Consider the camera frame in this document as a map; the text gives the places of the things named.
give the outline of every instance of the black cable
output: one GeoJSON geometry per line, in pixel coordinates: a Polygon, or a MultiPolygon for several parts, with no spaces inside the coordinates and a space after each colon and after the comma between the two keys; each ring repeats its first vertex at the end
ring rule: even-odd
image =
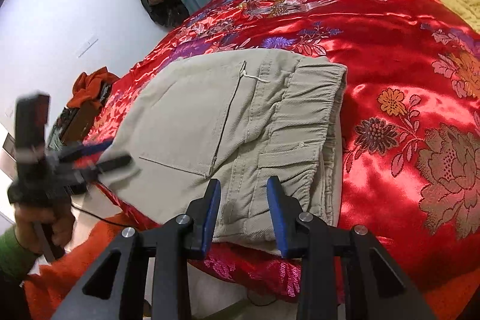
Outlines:
{"type": "Polygon", "coordinates": [[[78,206],[75,206],[75,205],[71,205],[72,208],[78,210],[78,211],[81,211],[82,213],[85,213],[85,214],[88,214],[89,216],[92,216],[92,217],[95,217],[96,219],[100,220],[100,221],[103,221],[104,223],[107,223],[107,224],[111,224],[113,226],[121,226],[123,228],[128,228],[130,226],[126,226],[124,224],[119,224],[119,223],[114,223],[113,221],[108,221],[108,220],[105,220],[104,218],[101,218],[100,216],[97,216],[96,214],[93,214],[92,212],[89,212],[89,211],[85,211],[83,210],[82,208],[79,208],[78,206]]]}

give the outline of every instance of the orange blanket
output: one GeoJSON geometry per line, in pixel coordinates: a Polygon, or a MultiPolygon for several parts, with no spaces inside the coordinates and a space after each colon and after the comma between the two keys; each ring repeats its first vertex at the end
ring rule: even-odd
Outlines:
{"type": "Polygon", "coordinates": [[[107,67],[100,68],[90,75],[82,72],[73,85],[74,96],[67,103],[67,107],[80,108],[85,101],[90,100],[95,109],[100,109],[102,105],[97,97],[100,94],[102,82],[113,84],[117,80],[119,80],[118,76],[108,72],[107,67]]]}
{"type": "MultiPolygon", "coordinates": [[[[125,214],[110,221],[136,226],[125,214]]],[[[95,225],[88,239],[51,266],[40,266],[40,275],[30,275],[24,289],[32,320],[49,319],[80,276],[121,231],[104,222],[95,225]]],[[[457,277],[443,286],[424,293],[438,320],[454,320],[477,290],[480,269],[457,277]]]]}

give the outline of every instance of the white string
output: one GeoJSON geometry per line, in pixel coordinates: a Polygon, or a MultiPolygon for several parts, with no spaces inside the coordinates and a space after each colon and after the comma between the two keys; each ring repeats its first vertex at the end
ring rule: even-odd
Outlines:
{"type": "Polygon", "coordinates": [[[265,79],[260,79],[258,76],[254,76],[254,75],[247,75],[247,72],[245,70],[243,70],[241,72],[242,76],[245,76],[245,77],[251,77],[252,79],[257,79],[259,82],[263,82],[263,83],[270,83],[269,80],[265,80],[265,79]]]}

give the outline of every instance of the bed sheet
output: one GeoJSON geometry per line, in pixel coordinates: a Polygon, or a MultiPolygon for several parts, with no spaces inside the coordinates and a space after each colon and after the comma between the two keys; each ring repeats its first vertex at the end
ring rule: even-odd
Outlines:
{"type": "MultiPolygon", "coordinates": [[[[327,55],[349,68],[339,226],[366,225],[425,291],[480,265],[479,39],[438,0],[212,0],[115,83],[88,140],[113,137],[179,57],[256,47],[327,55]]],[[[285,300],[299,292],[298,262],[251,248],[215,243],[193,264],[285,300]]]]}

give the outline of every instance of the pants pocket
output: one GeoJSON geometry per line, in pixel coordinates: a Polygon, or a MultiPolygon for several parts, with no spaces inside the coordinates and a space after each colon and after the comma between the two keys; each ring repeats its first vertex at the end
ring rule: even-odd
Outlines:
{"type": "Polygon", "coordinates": [[[268,211],[266,184],[272,175],[278,176],[285,193],[297,198],[306,210],[310,203],[310,186],[318,168],[319,150],[319,145],[313,144],[290,151],[261,153],[249,217],[268,211]]]}
{"type": "Polygon", "coordinates": [[[140,125],[139,156],[207,178],[211,175],[245,62],[176,80],[140,125]]]}

